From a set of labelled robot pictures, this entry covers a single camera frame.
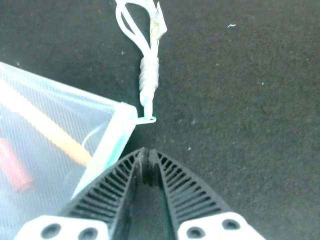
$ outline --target red object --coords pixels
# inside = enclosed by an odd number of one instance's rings
[[[0,167],[17,192],[25,192],[32,187],[33,181],[30,175],[8,140],[3,137],[0,137]]]

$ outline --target orange pencil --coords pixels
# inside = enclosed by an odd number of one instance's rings
[[[0,104],[22,116],[77,163],[86,166],[90,161],[92,156],[83,146],[2,79],[0,79]]]

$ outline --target coiled white cord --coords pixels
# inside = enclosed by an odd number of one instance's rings
[[[153,116],[153,99],[159,85],[158,46],[160,38],[167,31],[167,26],[159,2],[157,7],[153,0],[116,0],[116,3],[115,17],[120,29],[138,46],[143,54],[140,63],[139,90],[144,117],[139,118],[137,124],[154,123],[156,118]],[[139,5],[149,13],[150,46],[128,12],[127,3]],[[122,16],[131,30],[126,27]]]

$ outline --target dark gray carpet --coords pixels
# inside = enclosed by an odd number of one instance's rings
[[[141,114],[142,56],[110,2],[1,1],[0,61],[135,105]],[[180,160],[267,239],[318,239],[320,2],[161,6],[168,33],[160,41],[158,122],[138,126],[125,152],[145,146]],[[148,32],[146,13],[130,10]],[[136,209],[152,219],[132,230],[140,239],[163,239],[154,202],[144,199]]]

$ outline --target price tag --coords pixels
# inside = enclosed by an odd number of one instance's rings
[[[160,3],[158,2],[156,5],[155,15],[150,20],[150,40],[159,41],[167,30],[165,18],[161,10]]]

